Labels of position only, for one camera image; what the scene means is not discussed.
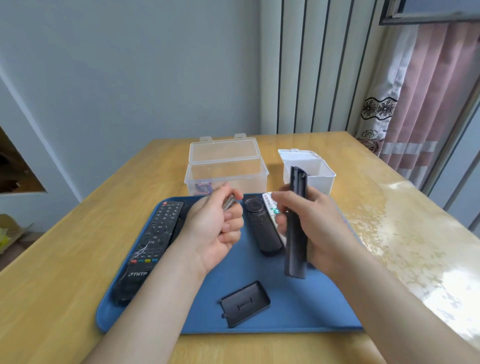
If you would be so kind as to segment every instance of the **forearm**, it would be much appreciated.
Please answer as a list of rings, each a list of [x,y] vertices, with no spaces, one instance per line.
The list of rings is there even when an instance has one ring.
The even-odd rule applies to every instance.
[[[389,364],[480,362],[478,351],[362,247],[346,254],[332,279]]]
[[[181,236],[84,363],[166,363],[203,282],[204,271]]]

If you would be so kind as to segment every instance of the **small plastic container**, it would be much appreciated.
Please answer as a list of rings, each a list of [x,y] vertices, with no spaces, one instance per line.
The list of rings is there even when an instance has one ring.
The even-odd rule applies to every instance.
[[[245,194],[266,192],[268,169],[257,140],[245,134],[227,140],[203,136],[190,144],[188,162],[184,182],[190,196],[208,194],[225,181]]]
[[[291,167],[302,168],[308,174],[307,183],[324,194],[330,194],[336,174],[311,150],[279,149],[283,161],[283,182],[290,183]]]

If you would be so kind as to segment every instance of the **tabletop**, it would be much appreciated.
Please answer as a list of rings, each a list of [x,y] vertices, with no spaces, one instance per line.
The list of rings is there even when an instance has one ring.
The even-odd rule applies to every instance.
[[[307,149],[336,173],[332,197],[366,247],[480,348],[480,241],[345,132],[256,136],[283,184],[278,149]],[[149,143],[0,273],[0,361],[79,363],[102,335],[95,311],[155,205],[187,195],[189,146]],[[170,363],[383,363],[365,333],[180,336]]]

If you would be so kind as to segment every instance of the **person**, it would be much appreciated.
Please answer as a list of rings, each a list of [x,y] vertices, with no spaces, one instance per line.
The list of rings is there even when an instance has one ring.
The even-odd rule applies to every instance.
[[[224,184],[192,206],[176,241],[84,364],[167,363],[206,274],[240,239],[241,205],[222,209],[231,194],[243,197]],[[287,209],[298,214],[309,261],[342,291],[387,363],[480,363],[480,352],[358,243],[328,196],[309,187],[307,197],[288,185],[272,193],[282,212],[278,230],[287,229]]]

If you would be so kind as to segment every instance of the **circular navigation pad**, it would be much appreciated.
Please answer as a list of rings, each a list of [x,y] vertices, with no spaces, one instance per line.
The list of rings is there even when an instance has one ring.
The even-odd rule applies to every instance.
[[[258,214],[259,212],[263,211],[264,204],[262,201],[257,200],[256,198],[251,198],[245,201],[245,208],[252,214]]]

